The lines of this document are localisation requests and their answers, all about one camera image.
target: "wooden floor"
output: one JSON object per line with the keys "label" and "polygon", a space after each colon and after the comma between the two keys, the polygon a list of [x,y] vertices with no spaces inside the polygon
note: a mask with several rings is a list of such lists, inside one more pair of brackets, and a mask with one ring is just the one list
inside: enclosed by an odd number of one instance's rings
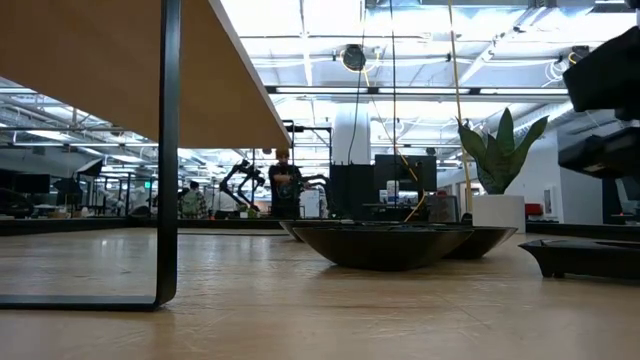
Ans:
{"label": "wooden floor", "polygon": [[[0,359],[636,360],[640,354],[640,286],[543,280],[533,258],[516,247],[523,236],[482,261],[373,273],[334,267],[303,243],[267,236],[273,232],[187,231],[180,238],[178,296],[166,309],[0,311]],[[149,295],[154,256],[149,229],[4,237],[0,293]]]}

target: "black bowl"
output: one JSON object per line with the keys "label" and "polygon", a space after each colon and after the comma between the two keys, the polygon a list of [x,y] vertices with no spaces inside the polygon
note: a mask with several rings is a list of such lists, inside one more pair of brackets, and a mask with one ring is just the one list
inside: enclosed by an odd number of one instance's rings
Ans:
{"label": "black bowl", "polygon": [[468,229],[410,226],[334,226],[294,228],[320,255],[345,267],[406,271],[431,265],[462,244]]}
{"label": "black bowl", "polygon": [[297,241],[302,239],[296,234],[294,228],[306,228],[306,227],[332,227],[340,224],[340,220],[287,220],[280,221],[280,226],[285,229],[289,235],[293,236]]}
{"label": "black bowl", "polygon": [[467,226],[463,227],[473,230],[465,242],[447,254],[447,259],[473,260],[480,259],[491,249],[507,241],[515,232],[516,228]]}

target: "green leaf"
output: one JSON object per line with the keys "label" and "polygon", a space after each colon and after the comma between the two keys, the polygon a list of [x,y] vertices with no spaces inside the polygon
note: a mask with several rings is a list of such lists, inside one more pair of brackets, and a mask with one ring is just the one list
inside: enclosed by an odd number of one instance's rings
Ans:
{"label": "green leaf", "polygon": [[531,145],[542,136],[544,130],[547,128],[548,118],[549,117],[546,116],[531,125],[529,132],[527,132],[527,135],[525,135],[520,145],[518,145],[518,148],[510,154],[511,166],[509,172],[513,174],[514,177],[520,173],[520,169],[522,169],[525,160],[527,160],[527,153],[529,153]]}
{"label": "green leaf", "polygon": [[487,152],[482,169],[491,175],[494,180],[495,184],[492,191],[497,194],[504,194],[515,178],[509,171],[511,165],[510,156],[502,152],[498,141],[493,136],[489,135],[487,140]]}
{"label": "green leaf", "polygon": [[491,174],[483,170],[478,166],[478,180],[482,184],[484,190],[489,193],[489,195],[501,195],[504,194],[504,190],[502,190],[501,186],[493,179]]}
{"label": "green leaf", "polygon": [[484,161],[486,149],[480,135],[462,125],[458,125],[458,134],[462,146],[478,163]]}
{"label": "green leaf", "polygon": [[509,108],[506,108],[504,113],[502,113],[500,125],[498,126],[497,140],[504,154],[511,154],[516,148],[515,141],[513,140],[513,117],[511,116]]}

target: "column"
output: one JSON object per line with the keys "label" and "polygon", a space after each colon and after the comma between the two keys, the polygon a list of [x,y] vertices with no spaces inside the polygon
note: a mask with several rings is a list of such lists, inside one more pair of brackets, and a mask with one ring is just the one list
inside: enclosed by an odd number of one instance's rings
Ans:
{"label": "column", "polygon": [[357,114],[355,104],[339,104],[333,129],[333,163],[336,165],[348,165],[349,162],[352,164],[371,164],[368,103],[360,103]]}

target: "black cable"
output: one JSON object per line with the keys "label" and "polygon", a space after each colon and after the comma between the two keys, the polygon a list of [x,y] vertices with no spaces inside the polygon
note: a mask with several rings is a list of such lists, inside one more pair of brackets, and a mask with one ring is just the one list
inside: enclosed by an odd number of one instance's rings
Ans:
{"label": "black cable", "polygon": [[364,56],[364,35],[365,35],[365,30],[367,28],[366,25],[367,22],[367,9],[364,9],[363,11],[363,15],[362,15],[362,43],[360,44],[360,51],[362,51],[362,60],[360,63],[360,66],[362,66],[362,69],[360,69],[360,71],[358,71],[358,88],[357,88],[357,93],[356,93],[356,113],[353,119],[353,134],[351,134],[351,143],[349,144],[349,153],[347,154],[347,166],[351,165],[351,150],[353,149],[353,143],[356,140],[356,129],[358,128],[358,107],[360,105],[360,85],[362,82],[362,71],[364,70],[364,62],[365,62],[365,56]]}

